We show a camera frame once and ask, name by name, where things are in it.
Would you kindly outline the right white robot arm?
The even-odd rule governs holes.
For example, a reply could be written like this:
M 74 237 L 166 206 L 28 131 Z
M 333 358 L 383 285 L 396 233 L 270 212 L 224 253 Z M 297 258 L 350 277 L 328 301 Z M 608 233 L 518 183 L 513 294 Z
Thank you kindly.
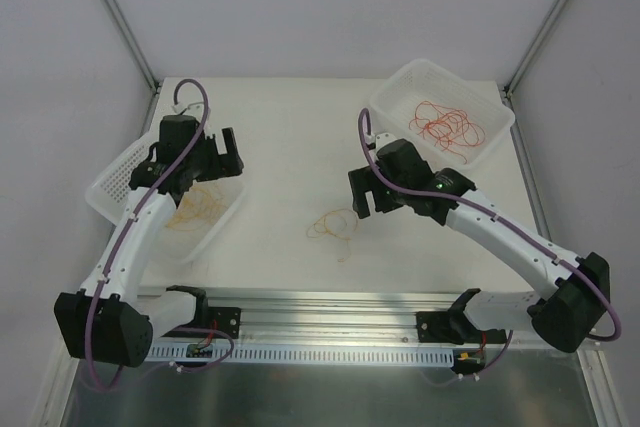
M 348 174 L 359 218 L 407 207 L 473 240 L 530 287 L 519 293 L 464 291 L 428 320 L 431 337 L 461 345 L 489 331 L 528 331 L 565 353 L 585 340 L 619 338 L 621 321 L 611 305 L 603 257 L 579 256 L 518 225 L 461 173 L 433 171 L 405 139 L 382 133 L 360 143 L 367 164 Z

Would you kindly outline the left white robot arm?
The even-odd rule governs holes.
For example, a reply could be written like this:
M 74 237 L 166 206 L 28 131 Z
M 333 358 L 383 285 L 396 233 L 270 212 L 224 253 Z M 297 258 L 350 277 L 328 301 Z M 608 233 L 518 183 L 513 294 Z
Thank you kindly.
M 216 326 L 201 287 L 170 286 L 145 309 L 137 298 L 162 232 L 191 188 L 242 173 L 233 129 L 221 133 L 223 152 L 196 117 L 166 115 L 157 135 L 136 140 L 87 190 L 87 203 L 115 229 L 78 290 L 55 301 L 54 316 L 71 357 L 137 367 L 157 338 L 180 330 L 199 336 Z

